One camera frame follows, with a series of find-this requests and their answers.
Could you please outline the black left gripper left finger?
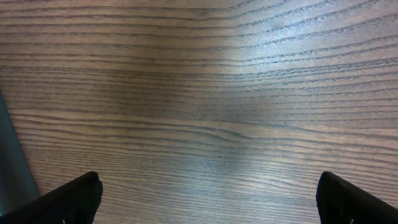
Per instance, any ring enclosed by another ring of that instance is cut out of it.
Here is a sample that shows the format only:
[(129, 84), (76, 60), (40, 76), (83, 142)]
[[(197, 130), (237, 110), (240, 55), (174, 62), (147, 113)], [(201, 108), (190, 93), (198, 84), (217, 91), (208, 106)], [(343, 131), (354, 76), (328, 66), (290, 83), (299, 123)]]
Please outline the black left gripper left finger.
[(91, 171), (1, 217), (1, 224), (92, 224), (103, 184)]

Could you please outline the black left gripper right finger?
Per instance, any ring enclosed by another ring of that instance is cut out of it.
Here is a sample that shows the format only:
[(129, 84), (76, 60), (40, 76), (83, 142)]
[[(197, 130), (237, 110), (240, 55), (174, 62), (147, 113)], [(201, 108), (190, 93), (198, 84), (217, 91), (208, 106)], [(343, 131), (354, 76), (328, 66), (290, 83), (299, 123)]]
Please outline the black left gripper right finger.
[(397, 209), (332, 172), (318, 181), (321, 224), (397, 224)]

